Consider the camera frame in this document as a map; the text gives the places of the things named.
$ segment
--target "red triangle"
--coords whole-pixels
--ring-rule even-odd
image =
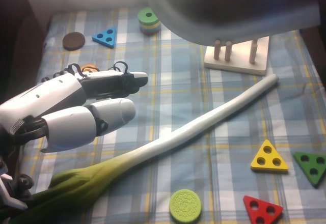
[[[244,196],[243,202],[252,224],[272,224],[280,217],[283,211],[282,206],[274,205],[250,196]]]

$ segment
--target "checkered fabric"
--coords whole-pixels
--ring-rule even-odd
[[[93,63],[106,70],[116,61],[126,62],[130,71],[146,72],[149,79],[128,97],[135,103],[136,117],[117,131],[59,153],[41,153],[44,138],[27,143],[20,172],[35,180],[32,192],[45,190],[56,172],[93,165],[166,136],[262,79],[203,68],[205,47],[163,25],[157,35],[144,36],[138,10],[53,17],[38,82],[71,63]],[[116,48],[92,41],[93,34],[113,26]],[[85,46],[66,51],[62,39],[73,31],[84,34]],[[54,223],[172,223],[169,200],[180,189],[200,197],[200,223],[249,223],[244,195],[283,206],[280,223],[326,223],[326,180],[314,189],[292,157],[295,151],[326,153],[326,94],[299,32],[270,38],[267,73],[279,76],[277,88],[182,147],[133,168],[91,209],[63,214]],[[251,171],[265,139],[288,164],[288,174]]]

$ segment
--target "wooden base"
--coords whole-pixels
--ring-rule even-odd
[[[214,47],[207,47],[204,67],[253,75],[264,75],[267,66],[269,37],[258,40],[254,64],[249,63],[251,43],[252,41],[234,44],[230,61],[225,61],[225,47],[221,47],[219,60],[214,59]]]

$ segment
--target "hole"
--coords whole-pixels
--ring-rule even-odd
[[[318,176],[318,171],[315,168],[311,168],[309,171],[310,175],[313,177],[317,177]]]
[[[275,159],[273,159],[273,164],[274,164],[275,166],[280,166],[280,165],[281,165],[281,160],[278,159],[278,158],[275,158]]]
[[[264,152],[265,152],[266,154],[270,154],[270,153],[271,153],[271,147],[270,147],[270,146],[265,146],[265,147],[264,147]]]
[[[258,202],[257,201],[252,200],[252,201],[250,201],[249,205],[250,205],[250,208],[252,208],[253,210],[258,210]]]
[[[273,206],[268,206],[266,208],[266,212],[269,214],[269,215],[275,215],[275,208]]]
[[[304,163],[308,163],[308,161],[309,161],[309,157],[307,156],[307,155],[303,155],[303,156],[301,156],[301,161],[302,162],[304,162]]]
[[[323,158],[323,157],[318,157],[318,158],[317,158],[317,163],[318,163],[318,164],[325,164],[325,160],[324,160],[324,158]]]
[[[264,164],[265,164],[265,159],[262,158],[262,157],[259,157],[259,158],[257,159],[257,163],[260,164],[260,165],[264,165]]]
[[[256,224],[264,224],[264,223],[265,223],[265,220],[263,217],[258,216],[256,218]]]

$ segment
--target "white leek stalk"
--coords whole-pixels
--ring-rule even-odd
[[[34,200],[28,204],[28,210],[11,219],[9,223],[46,223],[44,220],[64,209],[89,207],[117,176],[153,156],[190,140],[243,108],[276,84],[277,81],[276,75],[267,76],[224,105],[194,119],[170,135],[152,141],[131,152],[83,169],[55,174],[51,179],[49,188],[33,195]],[[0,219],[11,215],[15,215],[12,210],[0,211]]]

